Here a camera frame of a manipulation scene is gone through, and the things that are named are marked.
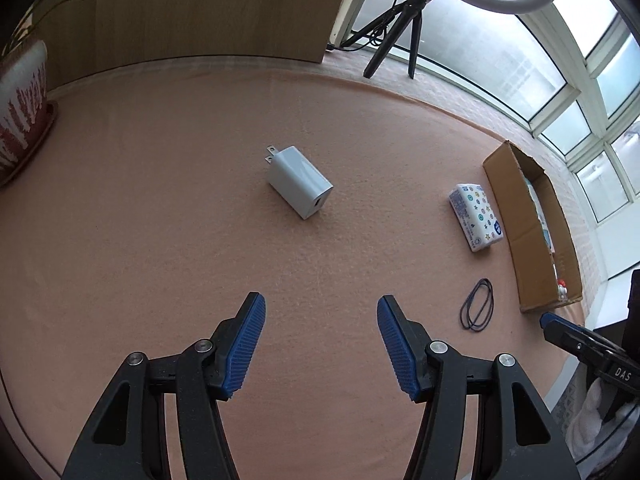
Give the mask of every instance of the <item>tripod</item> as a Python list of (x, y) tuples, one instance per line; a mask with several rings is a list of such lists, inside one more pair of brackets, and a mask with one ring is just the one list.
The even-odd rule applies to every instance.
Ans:
[(420, 32), (422, 30), (422, 10), (430, 1), (431, 0), (405, 0), (401, 4), (394, 5), (389, 10), (380, 14), (372, 22), (367, 23), (367, 25), (361, 28), (358, 32), (354, 33), (353, 36), (344, 40), (340, 44), (340, 47), (346, 48), (351, 46), (361, 38), (367, 37), (374, 30), (386, 28), (399, 14), (398, 19), (391, 27), (391, 30), (385, 35), (384, 40), (382, 40), (382, 44), (380, 44), (374, 55), (371, 57), (369, 64), (364, 69), (363, 75), (369, 79), (376, 73), (380, 63), (382, 63), (391, 48), (396, 44), (396, 41), (407, 28), (409, 22), (412, 22), (408, 72), (409, 77), (413, 79), (415, 74), (415, 62), (418, 59)]

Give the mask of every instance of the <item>flower pot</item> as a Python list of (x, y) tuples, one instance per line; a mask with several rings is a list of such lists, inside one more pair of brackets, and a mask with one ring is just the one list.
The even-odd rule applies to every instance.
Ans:
[(47, 47), (29, 38), (0, 65), (0, 186), (33, 155), (58, 113), (47, 101)]

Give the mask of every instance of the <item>tripod leg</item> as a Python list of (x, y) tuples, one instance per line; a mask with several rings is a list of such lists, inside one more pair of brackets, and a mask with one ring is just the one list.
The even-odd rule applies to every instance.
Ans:
[(381, 25), (388, 25), (389, 23), (391, 23), (393, 21), (393, 19), (395, 18), (396, 14), (398, 14), (399, 12), (402, 11), (402, 7), (403, 6), (404, 6), (404, 4), (396, 4), (395, 6), (391, 7), (388, 10), (386, 10), (385, 12), (380, 14), (375, 20), (372, 20), (369, 23), (367, 23), (367, 25), (362, 27), (358, 32), (354, 32), (353, 35), (350, 38), (347, 38), (346, 40), (344, 40), (340, 44), (340, 47), (341, 48), (345, 48), (345, 47), (351, 46), (356, 41), (358, 41), (361, 38), (364, 38), (368, 34), (372, 33), (374, 30), (376, 30)]
[(391, 48), (396, 44), (396, 41), (400, 37), (400, 35), (404, 32), (409, 22), (414, 19), (416, 13), (419, 12), (418, 9), (411, 10), (403, 10), (398, 16), (398, 19), (391, 27), (391, 30), (386, 35), (386, 38), (382, 41), (382, 44), (375, 51), (374, 55), (371, 57), (369, 64), (364, 69), (363, 76), (367, 79), (370, 79), (376, 73), (376, 70), (382, 63), (383, 59), (385, 59), (386, 55), (389, 53)]
[(422, 31), (422, 11), (419, 10), (414, 18), (411, 28), (411, 48), (409, 49), (409, 77), (414, 78), (415, 62), (418, 59), (418, 47), (420, 47), (420, 33)]

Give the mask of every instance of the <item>white power adapter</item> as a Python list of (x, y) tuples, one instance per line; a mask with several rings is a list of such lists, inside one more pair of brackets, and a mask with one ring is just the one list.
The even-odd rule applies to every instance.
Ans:
[(295, 146), (279, 152), (267, 146), (267, 181), (305, 220), (318, 211), (334, 188)]

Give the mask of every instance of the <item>glass pane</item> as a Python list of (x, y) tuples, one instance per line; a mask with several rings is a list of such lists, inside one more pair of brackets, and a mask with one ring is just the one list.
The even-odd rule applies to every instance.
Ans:
[(598, 76), (607, 115), (615, 112), (640, 82), (640, 46), (632, 35)]
[(625, 190), (606, 153), (601, 153), (586, 168), (578, 172), (578, 178), (587, 194), (591, 207), (599, 221), (626, 204)]
[[(362, 28), (392, 3), (365, 0), (353, 28)], [(408, 48), (410, 38), (409, 26), (398, 44)], [(469, 79), (526, 120), (564, 86), (556, 66), (516, 16), (477, 9), (460, 0), (427, 4), (418, 52)]]
[(640, 193), (640, 118), (612, 144), (636, 193)]
[(609, 0), (555, 0), (554, 5), (585, 57), (616, 17)]
[(542, 135), (554, 143), (563, 155), (566, 155), (589, 133), (589, 125), (580, 110), (578, 101), (574, 101), (551, 126), (542, 132)]

